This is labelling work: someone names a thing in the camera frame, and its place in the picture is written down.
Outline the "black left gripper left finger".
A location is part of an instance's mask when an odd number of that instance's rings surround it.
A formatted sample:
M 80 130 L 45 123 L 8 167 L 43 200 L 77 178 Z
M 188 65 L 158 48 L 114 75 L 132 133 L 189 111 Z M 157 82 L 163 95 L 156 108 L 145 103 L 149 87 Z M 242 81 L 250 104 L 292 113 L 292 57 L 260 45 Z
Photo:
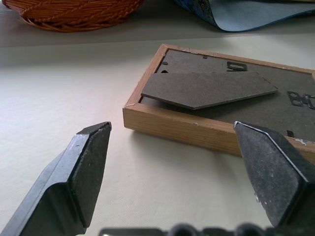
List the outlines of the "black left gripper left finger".
M 0 236 L 77 236 L 90 226 L 102 185 L 112 126 L 76 133 L 39 175 Z

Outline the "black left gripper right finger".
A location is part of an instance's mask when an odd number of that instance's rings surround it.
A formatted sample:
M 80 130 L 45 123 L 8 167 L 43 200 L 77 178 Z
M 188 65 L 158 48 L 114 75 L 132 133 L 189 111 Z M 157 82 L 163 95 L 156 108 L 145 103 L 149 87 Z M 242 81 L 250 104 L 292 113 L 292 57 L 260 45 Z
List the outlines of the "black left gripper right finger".
M 315 165 L 282 134 L 236 121 L 234 130 L 255 195 L 274 227 L 315 227 Z

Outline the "blue paper sheet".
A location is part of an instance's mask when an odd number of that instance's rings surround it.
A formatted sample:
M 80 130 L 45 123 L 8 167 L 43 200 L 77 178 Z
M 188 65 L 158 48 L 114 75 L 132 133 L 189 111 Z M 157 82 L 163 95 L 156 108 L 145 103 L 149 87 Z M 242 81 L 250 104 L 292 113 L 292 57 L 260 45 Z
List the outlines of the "blue paper sheet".
M 227 32 L 254 30 L 292 17 L 315 14 L 315 0 L 174 0 Z

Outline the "brown wicker basket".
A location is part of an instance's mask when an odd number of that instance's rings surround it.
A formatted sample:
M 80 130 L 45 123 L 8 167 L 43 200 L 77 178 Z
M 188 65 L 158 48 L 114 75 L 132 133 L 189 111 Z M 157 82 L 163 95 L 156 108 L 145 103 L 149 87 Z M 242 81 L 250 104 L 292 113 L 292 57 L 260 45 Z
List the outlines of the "brown wicker basket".
M 0 0 L 34 27 L 56 32 L 93 31 L 124 23 L 144 0 Z

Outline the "wooden picture frame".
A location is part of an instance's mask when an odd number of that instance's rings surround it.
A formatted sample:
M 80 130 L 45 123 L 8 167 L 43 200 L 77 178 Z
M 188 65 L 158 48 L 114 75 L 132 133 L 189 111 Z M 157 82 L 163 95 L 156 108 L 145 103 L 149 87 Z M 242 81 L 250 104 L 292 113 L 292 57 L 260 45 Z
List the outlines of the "wooden picture frame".
M 315 163 L 315 70 L 163 44 L 123 120 L 134 131 L 235 155 L 234 122 L 264 126 Z

